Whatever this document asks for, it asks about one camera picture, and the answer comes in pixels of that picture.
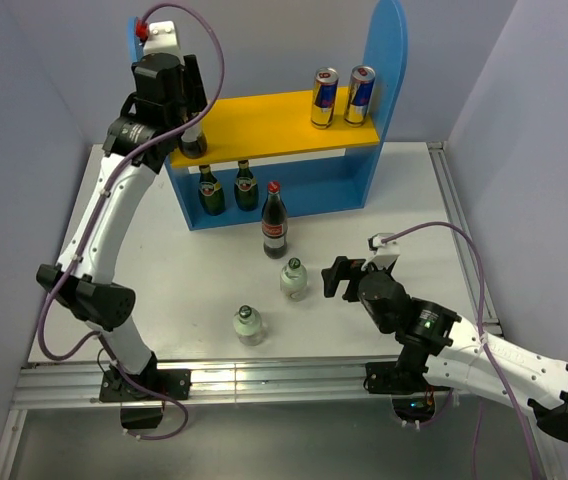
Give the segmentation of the clear water bottle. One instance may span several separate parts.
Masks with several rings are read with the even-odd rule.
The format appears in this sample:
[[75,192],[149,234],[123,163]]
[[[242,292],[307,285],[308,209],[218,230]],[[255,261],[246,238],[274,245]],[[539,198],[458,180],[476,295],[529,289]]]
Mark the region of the clear water bottle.
[[266,329],[258,310],[249,305],[242,305],[233,317],[233,327],[241,343],[257,346],[263,342]]
[[308,286],[308,273],[301,260],[290,258],[280,272],[280,291],[291,301],[303,299]]

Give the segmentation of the cola bottle front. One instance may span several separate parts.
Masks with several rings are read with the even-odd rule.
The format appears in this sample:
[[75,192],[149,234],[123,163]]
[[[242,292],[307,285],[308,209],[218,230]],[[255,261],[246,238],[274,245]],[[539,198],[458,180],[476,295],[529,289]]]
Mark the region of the cola bottle front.
[[205,155],[208,143],[200,124],[189,127],[183,132],[179,148],[188,159],[198,159]]

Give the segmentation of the tall cola bottle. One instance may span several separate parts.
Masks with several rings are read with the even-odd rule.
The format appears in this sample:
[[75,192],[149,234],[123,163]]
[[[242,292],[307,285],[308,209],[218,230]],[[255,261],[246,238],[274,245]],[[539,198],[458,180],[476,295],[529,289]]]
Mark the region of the tall cola bottle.
[[280,259],[288,249],[288,212],[281,198],[279,182],[270,181],[267,193],[261,219],[263,250],[269,258]]

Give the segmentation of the clear water bottle front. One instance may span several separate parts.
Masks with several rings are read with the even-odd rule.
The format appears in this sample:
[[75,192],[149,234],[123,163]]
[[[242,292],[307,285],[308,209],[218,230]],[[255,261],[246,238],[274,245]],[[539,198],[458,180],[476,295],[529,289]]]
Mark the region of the clear water bottle front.
[[257,346],[263,342],[266,329],[258,310],[249,305],[242,305],[233,317],[233,327],[241,343]]

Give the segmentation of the silver energy can front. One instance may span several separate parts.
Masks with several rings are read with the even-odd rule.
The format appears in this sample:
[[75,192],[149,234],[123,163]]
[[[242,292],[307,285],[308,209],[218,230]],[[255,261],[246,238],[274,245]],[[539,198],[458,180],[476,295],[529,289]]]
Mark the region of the silver energy can front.
[[314,75],[311,123],[319,129],[328,128],[333,120],[339,75],[331,67],[319,68]]

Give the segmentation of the silver energy can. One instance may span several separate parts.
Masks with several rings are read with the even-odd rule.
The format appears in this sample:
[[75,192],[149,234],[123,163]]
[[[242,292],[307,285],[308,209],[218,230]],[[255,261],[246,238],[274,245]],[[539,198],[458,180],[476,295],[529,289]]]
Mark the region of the silver energy can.
[[314,75],[311,123],[319,129],[328,128],[333,120],[339,75],[331,67],[319,68]]
[[344,110],[344,121],[350,126],[361,126],[365,122],[375,78],[370,66],[358,65],[352,69]]

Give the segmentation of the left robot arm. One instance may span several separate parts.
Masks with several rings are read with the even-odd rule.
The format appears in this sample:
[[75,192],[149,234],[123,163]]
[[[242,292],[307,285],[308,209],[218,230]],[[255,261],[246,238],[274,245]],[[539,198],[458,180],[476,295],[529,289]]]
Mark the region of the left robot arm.
[[156,357],[132,318],[135,292],[115,283],[118,254],[143,196],[165,158],[178,146],[186,122],[186,69],[168,53],[151,53],[131,66],[135,89],[108,127],[95,187],[71,241],[53,264],[42,264],[36,281],[47,297],[37,326],[42,353],[45,318],[53,302],[84,322],[126,373],[123,388],[147,399],[159,386]]

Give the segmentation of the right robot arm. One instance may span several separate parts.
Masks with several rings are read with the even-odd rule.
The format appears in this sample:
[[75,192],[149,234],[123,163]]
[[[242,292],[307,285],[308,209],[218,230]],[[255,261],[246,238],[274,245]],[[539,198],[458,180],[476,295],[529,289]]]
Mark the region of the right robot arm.
[[530,352],[432,301],[410,296],[389,267],[339,256],[322,270],[325,297],[346,282],[343,298],[360,303],[378,330],[401,345],[394,361],[369,362],[371,394],[410,395],[460,389],[504,405],[518,405],[537,427],[568,443],[568,361]]

